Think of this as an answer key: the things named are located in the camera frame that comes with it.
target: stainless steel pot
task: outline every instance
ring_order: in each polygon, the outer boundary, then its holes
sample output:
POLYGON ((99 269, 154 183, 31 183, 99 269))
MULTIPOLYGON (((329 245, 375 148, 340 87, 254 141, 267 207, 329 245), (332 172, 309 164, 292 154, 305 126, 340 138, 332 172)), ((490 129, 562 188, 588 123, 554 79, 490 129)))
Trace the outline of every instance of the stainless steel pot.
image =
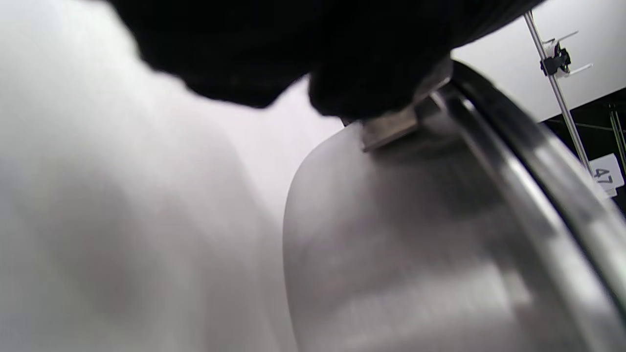
POLYGON ((369 153, 354 123, 289 192, 300 352, 626 351, 626 225, 565 147, 469 68, 369 153))

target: white wall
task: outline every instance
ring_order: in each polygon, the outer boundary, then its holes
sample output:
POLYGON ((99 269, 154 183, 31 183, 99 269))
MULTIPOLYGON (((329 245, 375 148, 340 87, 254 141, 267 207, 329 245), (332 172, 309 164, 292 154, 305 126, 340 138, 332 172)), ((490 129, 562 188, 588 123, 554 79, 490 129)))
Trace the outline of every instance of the white wall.
POLYGON ((0 350, 293 352, 282 213, 341 128, 151 72, 108 6, 0 1, 0 350))
MULTIPOLYGON (((533 13, 544 40, 580 30, 563 42, 573 58, 572 68, 594 64, 560 80, 570 108, 626 86, 626 1, 549 0, 533 13)), ((523 18, 457 49, 454 57, 482 71, 538 121, 560 113, 523 18)))

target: black glove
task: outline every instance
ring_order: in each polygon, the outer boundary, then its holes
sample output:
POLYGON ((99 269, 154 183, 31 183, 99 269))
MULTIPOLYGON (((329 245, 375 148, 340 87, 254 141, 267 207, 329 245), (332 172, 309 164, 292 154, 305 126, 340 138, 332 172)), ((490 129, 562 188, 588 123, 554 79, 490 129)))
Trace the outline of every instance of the black glove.
POLYGON ((196 93, 257 108, 310 74, 323 115, 400 110, 458 46, 542 0, 110 0, 142 58, 196 93))

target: black clamp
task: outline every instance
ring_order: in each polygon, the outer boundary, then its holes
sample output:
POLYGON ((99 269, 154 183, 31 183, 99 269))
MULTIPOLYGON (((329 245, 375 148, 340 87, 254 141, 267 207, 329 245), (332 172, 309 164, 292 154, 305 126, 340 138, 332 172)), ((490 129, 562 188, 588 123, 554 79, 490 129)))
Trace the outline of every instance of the black clamp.
POLYGON ((554 76, 560 68, 565 73, 570 72, 572 59, 565 48, 561 48, 561 43, 557 43, 554 47, 554 57, 547 58, 541 63, 541 70, 546 76, 554 76))

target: white tag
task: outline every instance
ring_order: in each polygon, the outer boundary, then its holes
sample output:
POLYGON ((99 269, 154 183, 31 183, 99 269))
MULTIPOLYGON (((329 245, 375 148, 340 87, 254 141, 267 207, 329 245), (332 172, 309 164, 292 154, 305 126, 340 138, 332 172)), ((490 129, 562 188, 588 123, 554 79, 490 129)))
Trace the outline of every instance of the white tag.
POLYGON ((615 154, 597 158, 589 164, 591 164, 593 179, 598 182, 604 191, 615 190, 624 185, 622 170, 615 154))

